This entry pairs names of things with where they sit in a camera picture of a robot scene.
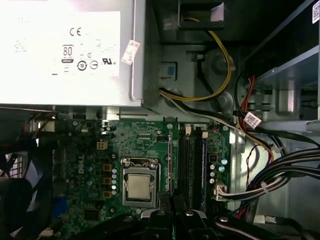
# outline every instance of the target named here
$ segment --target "cable bundle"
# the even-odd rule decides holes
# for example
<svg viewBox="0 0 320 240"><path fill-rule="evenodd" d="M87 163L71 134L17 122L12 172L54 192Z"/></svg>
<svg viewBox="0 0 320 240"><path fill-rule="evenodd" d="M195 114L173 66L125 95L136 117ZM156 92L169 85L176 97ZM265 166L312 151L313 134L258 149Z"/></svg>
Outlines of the cable bundle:
<svg viewBox="0 0 320 240"><path fill-rule="evenodd" d="M246 192L220 192L220 194L226 199L242 201L240 207L231 212L231 214L233 214L243 209L243 211L241 211L238 215L238 217L241 217L244 213L246 213L247 206L250 205L253 200L284 186L290 181L291 178L309 176L315 179L320 179L320 169L315 167L293 165L317 161L320 161L319 148L289 153L271 162L262 171L260 171L251 181Z"/></svg>

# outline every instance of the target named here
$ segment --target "blue component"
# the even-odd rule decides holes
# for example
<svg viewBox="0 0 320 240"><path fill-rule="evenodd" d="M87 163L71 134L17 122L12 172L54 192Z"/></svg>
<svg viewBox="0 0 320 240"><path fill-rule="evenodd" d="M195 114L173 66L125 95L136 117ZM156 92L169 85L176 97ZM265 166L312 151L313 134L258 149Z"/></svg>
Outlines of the blue component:
<svg viewBox="0 0 320 240"><path fill-rule="evenodd" d="M52 219L67 213L68 201L65 196L56 196L52 204Z"/></svg>
<svg viewBox="0 0 320 240"><path fill-rule="evenodd" d="M168 72L167 74L169 76L174 76L175 75L175 67L174 66L168 66Z"/></svg>

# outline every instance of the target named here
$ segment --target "motherboard connector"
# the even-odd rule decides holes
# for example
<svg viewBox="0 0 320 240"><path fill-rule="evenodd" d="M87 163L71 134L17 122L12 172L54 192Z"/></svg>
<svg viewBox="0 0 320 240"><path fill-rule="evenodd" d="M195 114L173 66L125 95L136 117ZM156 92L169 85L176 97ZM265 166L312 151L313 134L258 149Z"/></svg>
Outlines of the motherboard connector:
<svg viewBox="0 0 320 240"><path fill-rule="evenodd" d="M223 182L217 181L213 189L213 195L215 197L215 200L217 202L226 202L227 199L225 199L223 196L219 194L220 191L227 192L227 186L224 185Z"/></svg>
<svg viewBox="0 0 320 240"><path fill-rule="evenodd" d="M96 149L97 150L106 150L108 147L108 142L107 141L98 141L96 143Z"/></svg>

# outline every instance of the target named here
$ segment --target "screw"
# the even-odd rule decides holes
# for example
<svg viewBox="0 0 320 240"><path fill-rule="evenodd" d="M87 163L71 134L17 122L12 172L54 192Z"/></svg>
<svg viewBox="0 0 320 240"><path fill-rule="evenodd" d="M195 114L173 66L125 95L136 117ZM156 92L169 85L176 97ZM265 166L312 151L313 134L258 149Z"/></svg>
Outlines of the screw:
<svg viewBox="0 0 320 240"><path fill-rule="evenodd" d="M149 165L149 168L150 168L150 169L155 169L155 168L156 168L156 165L155 165L154 163L151 163L151 164Z"/></svg>
<svg viewBox="0 0 320 240"><path fill-rule="evenodd" d="M194 212L193 211L186 211L185 215L187 215L188 217L191 217L194 215Z"/></svg>
<svg viewBox="0 0 320 240"><path fill-rule="evenodd" d="M131 222L132 221L132 216L126 216L124 219L123 219L123 221L124 222Z"/></svg>
<svg viewBox="0 0 320 240"><path fill-rule="evenodd" d="M227 223L229 221L229 219L226 216L221 216L219 220L220 222L223 222L223 223Z"/></svg>
<svg viewBox="0 0 320 240"><path fill-rule="evenodd" d="M159 216L163 216L163 215L165 215L165 212L164 211L158 211L158 213L157 213Z"/></svg>
<svg viewBox="0 0 320 240"><path fill-rule="evenodd" d="M166 127L167 127L168 129L173 129L173 128L174 128L174 126L173 126L171 123L167 124Z"/></svg>

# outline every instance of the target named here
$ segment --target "red wire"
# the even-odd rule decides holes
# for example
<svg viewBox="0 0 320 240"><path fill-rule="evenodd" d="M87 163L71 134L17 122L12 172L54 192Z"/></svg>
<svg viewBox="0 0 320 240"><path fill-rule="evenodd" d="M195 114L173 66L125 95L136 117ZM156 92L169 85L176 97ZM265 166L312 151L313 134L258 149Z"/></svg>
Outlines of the red wire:
<svg viewBox="0 0 320 240"><path fill-rule="evenodd" d="M242 209L242 211L239 212L239 213L236 215L236 218L237 218L237 219L241 218L241 216L246 212L246 210L247 210L247 208L244 207L244 208Z"/></svg>

